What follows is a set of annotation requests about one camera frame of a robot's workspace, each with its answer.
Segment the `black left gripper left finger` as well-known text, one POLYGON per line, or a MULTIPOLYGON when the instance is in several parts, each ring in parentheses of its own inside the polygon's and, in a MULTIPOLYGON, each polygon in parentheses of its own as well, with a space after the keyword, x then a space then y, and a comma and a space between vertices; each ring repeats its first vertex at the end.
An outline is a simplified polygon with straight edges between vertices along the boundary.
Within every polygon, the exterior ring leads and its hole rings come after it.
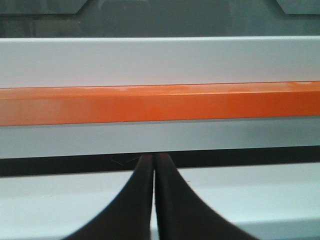
POLYGON ((149 240, 153 202, 153 157, 143 154, 112 202, 67 240, 149 240))

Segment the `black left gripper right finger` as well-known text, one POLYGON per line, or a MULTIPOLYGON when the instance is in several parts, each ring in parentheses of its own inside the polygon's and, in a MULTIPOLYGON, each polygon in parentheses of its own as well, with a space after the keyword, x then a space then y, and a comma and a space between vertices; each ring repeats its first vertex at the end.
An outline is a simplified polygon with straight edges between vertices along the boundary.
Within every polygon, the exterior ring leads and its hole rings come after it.
POLYGON ((155 158, 155 207, 161 240, 253 240, 190 188, 167 153, 155 158))

